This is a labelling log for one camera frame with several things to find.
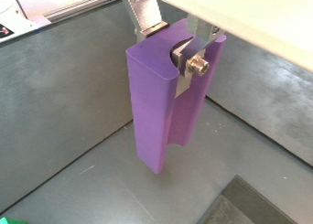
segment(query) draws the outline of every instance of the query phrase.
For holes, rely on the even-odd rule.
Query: white panel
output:
[[[313,70],[312,0],[164,0]]]

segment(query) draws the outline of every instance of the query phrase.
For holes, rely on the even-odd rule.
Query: purple bracket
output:
[[[137,154],[156,174],[164,170],[168,144],[186,145],[192,139],[227,39],[221,36],[208,47],[209,72],[193,75],[192,87],[176,98],[180,71],[170,52],[193,36],[184,19],[128,49]]]

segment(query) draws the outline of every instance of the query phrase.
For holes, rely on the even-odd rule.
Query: metal clamp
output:
[[[136,25],[138,42],[169,27],[162,20],[157,0],[124,0],[124,2]]]
[[[189,15],[188,19],[189,30],[196,34],[196,37],[173,51],[172,58],[182,76],[188,77],[194,72],[202,76],[209,68],[209,62],[204,59],[207,47],[225,31],[197,16]]]

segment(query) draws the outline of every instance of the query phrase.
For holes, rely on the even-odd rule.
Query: purple plastic part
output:
[[[176,98],[180,71],[170,52],[190,37],[184,19],[128,49],[137,154],[156,174],[164,170],[168,144],[186,145],[192,139],[227,39],[221,36],[207,49],[209,72],[193,75],[192,87]]]

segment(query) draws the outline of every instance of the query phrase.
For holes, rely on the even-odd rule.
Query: metal bolt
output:
[[[209,62],[198,55],[188,60],[188,69],[190,73],[204,76],[209,70]]]
[[[213,35],[217,35],[217,33],[220,32],[220,30],[221,30],[221,29],[220,29],[219,27],[215,27],[215,28],[213,28],[212,34],[213,34]]]

